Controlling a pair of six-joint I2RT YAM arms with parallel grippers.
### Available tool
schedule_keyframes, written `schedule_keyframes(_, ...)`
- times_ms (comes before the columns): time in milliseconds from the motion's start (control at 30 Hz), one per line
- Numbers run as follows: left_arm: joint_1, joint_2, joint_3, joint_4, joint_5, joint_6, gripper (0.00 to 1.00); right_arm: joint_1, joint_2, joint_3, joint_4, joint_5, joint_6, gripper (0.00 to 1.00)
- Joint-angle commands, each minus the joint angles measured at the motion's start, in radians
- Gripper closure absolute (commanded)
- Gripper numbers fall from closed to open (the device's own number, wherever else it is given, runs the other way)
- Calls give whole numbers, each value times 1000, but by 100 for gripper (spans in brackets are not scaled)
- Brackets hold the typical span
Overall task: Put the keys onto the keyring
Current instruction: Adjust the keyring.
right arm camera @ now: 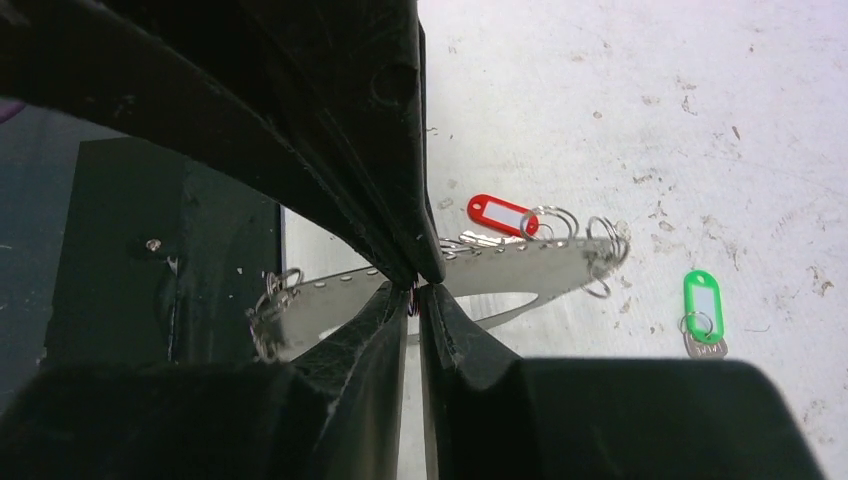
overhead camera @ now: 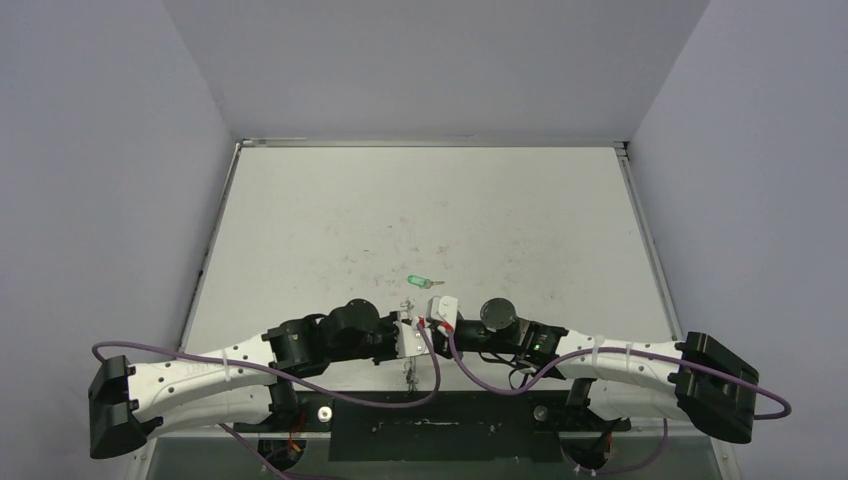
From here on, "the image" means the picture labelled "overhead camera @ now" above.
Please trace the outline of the green tagged key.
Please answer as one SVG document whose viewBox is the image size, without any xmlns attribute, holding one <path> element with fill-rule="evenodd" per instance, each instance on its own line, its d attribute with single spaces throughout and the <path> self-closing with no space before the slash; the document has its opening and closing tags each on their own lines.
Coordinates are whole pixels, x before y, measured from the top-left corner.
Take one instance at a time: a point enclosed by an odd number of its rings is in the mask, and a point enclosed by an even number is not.
<svg viewBox="0 0 848 480">
<path fill-rule="evenodd" d="M 419 275 L 409 275 L 407 277 L 407 282 L 410 285 L 420 289 L 430 289 L 432 287 L 441 286 L 444 284 L 444 281 L 432 280 Z"/>
</svg>

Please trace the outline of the metal key holder ring plate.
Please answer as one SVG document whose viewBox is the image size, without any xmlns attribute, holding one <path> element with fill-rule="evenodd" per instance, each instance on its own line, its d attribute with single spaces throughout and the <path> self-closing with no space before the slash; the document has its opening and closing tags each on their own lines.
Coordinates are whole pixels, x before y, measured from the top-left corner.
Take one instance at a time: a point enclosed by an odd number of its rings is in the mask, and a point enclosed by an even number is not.
<svg viewBox="0 0 848 480">
<path fill-rule="evenodd" d="M 407 298 L 399 305 L 396 324 L 398 326 L 397 352 L 398 356 L 404 359 L 403 369 L 408 393 L 415 392 L 418 389 L 415 357 L 419 354 L 420 344 L 417 340 L 419 333 L 412 325 L 412 313 L 413 304 Z"/>
</svg>

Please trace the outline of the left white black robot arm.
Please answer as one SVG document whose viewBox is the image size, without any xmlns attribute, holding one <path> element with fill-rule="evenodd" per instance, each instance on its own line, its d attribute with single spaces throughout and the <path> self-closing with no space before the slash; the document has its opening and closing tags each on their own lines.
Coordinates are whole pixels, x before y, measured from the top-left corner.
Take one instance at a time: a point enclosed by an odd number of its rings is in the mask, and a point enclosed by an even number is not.
<svg viewBox="0 0 848 480">
<path fill-rule="evenodd" d="M 286 430 L 298 417 L 296 385 L 387 409 L 387 402 L 333 392 L 311 380 L 333 363 L 415 358 L 431 346 L 424 320 L 400 311 L 381 315 L 364 299 L 203 354 L 101 342 L 92 348 L 100 365 L 87 392 L 89 455 L 111 459 L 164 433 L 219 423 Z"/>
</svg>

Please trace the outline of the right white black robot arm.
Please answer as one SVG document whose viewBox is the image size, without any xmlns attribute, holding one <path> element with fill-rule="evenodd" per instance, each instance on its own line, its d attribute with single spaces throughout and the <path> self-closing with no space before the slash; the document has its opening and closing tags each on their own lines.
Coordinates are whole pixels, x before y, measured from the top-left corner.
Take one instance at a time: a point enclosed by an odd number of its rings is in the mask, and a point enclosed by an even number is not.
<svg viewBox="0 0 848 480">
<path fill-rule="evenodd" d="M 507 356 L 533 379 L 571 381 L 565 414 L 577 428 L 601 419 L 667 419 L 729 443 L 752 440 L 759 373 L 708 334 L 658 343 L 616 340 L 523 319 L 504 298 L 487 301 L 480 315 L 463 318 L 455 297 L 431 298 L 425 318 L 436 351 L 446 358 Z"/>
</svg>

